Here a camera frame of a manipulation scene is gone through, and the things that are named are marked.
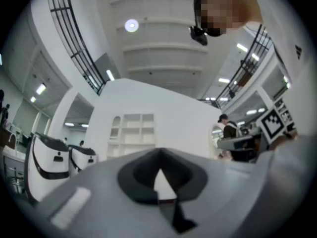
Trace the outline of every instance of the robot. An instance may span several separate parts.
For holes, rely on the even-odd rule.
[[[69,179],[68,147],[60,140],[39,133],[28,144],[24,174],[25,190],[31,204],[43,200]]]
[[[97,161],[94,150],[76,145],[69,145],[69,172],[73,177],[83,169],[93,165]]]

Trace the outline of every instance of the white ceiling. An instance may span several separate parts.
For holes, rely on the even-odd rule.
[[[244,29],[208,37],[207,47],[192,40],[193,0],[110,0],[110,7],[130,78],[197,99],[220,93],[218,78],[232,77],[244,58],[237,42],[253,40]],[[134,33],[124,28],[131,18],[140,24]]]
[[[41,43],[34,34],[36,30],[32,28],[28,10],[27,6],[22,11],[3,46],[3,68],[26,101],[30,102],[34,96],[36,101],[32,105],[52,118],[69,87],[52,68],[45,52],[41,50]],[[42,83],[47,88],[41,95],[37,95],[36,90]],[[92,110],[93,108],[79,96],[71,106],[67,119],[88,123]]]

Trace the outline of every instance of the balcony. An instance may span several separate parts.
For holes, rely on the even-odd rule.
[[[71,0],[48,0],[60,38],[80,74],[98,94],[106,81],[100,74],[80,33]]]
[[[226,108],[257,71],[272,44],[265,27],[260,25],[251,47],[247,49],[245,58],[240,61],[237,72],[216,100],[211,101],[212,106],[218,106],[222,110]]]

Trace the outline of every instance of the pillar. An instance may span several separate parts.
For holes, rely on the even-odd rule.
[[[34,120],[33,126],[32,126],[32,130],[31,130],[32,133],[36,132],[36,129],[38,127],[38,124],[39,124],[39,121],[41,119],[41,116],[42,116],[42,113],[38,112],[38,114],[36,115],[36,118]]]
[[[51,119],[51,118],[49,118],[49,119],[48,119],[48,122],[46,123],[46,126],[45,126],[44,135],[47,135],[47,134],[48,134],[48,131],[49,131],[49,128],[50,128],[50,124],[51,124],[51,121],[52,121],[52,119]]]
[[[59,103],[58,108],[53,116],[48,136],[56,139],[60,139],[61,130],[64,125],[64,121],[70,109],[70,106],[73,104],[78,91],[75,88],[69,89],[62,100]]]
[[[271,100],[270,96],[266,93],[266,91],[263,89],[263,87],[259,87],[257,89],[258,94],[262,98],[264,104],[266,105],[267,109],[270,109],[273,107],[273,101]]]

